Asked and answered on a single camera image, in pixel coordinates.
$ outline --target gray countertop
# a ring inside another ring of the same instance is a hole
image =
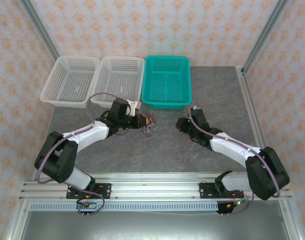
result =
[[[255,138],[234,67],[191,67],[193,102],[203,110],[211,127],[255,146]],[[93,116],[105,108],[91,104]],[[150,112],[147,105],[143,114]],[[123,136],[113,135],[84,148],[77,155],[76,167],[87,173],[146,172],[224,172],[242,171],[230,158],[190,140],[176,129],[183,110],[154,109],[156,131],[145,135],[130,129]],[[49,131],[71,132],[91,121],[83,108],[56,107]]]

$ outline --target orange floral pattern wallpaper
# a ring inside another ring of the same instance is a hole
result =
[[[18,0],[0,0],[0,240],[32,177],[54,107],[39,95],[54,60]]]
[[[247,80],[266,143],[290,175],[305,227],[305,0],[289,1]]]
[[[278,0],[31,0],[60,55],[243,67]]]

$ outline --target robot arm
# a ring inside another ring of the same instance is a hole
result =
[[[267,169],[262,165],[259,154],[273,173],[279,186],[283,188],[290,182],[289,176],[274,149],[267,146],[264,149],[250,146],[229,137],[222,130],[210,127],[201,109],[194,107],[191,110],[193,121],[204,131],[212,134],[207,135],[199,131],[189,118],[179,118],[176,127],[181,132],[190,136],[194,142],[211,151],[222,153],[235,160],[246,168],[246,172],[227,171],[215,179],[215,188],[218,193],[224,191],[253,191],[259,198],[267,200],[276,193],[276,188]]]
[[[112,103],[107,116],[102,115],[94,123],[73,132],[60,134],[54,131],[50,133],[35,161],[35,168],[39,169],[45,156],[58,141],[72,135],[51,153],[42,172],[58,183],[66,183],[69,186],[92,192],[95,179],[75,167],[77,153],[94,142],[109,138],[120,128],[140,129],[146,126],[148,124],[146,117],[136,114],[136,109],[139,109],[140,106],[140,102],[117,98]]]

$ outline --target white plastic basket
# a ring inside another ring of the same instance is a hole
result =
[[[40,94],[40,100],[58,107],[85,108],[100,59],[94,56],[57,58]]]
[[[134,56],[104,56],[95,79],[91,95],[110,93],[119,98],[140,101],[144,77],[145,60]],[[98,95],[91,99],[103,108],[111,108],[114,97]]]

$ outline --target plastic basket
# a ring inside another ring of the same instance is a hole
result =
[[[57,58],[40,94],[40,100],[58,107],[85,108],[100,59],[94,56]]]
[[[104,56],[98,70],[91,95],[110,93],[130,101],[140,101],[145,60],[134,56]],[[91,99],[103,108],[110,108],[115,100],[109,95],[98,95]]]
[[[141,99],[152,109],[182,109],[189,105],[192,102],[189,59],[147,57]]]

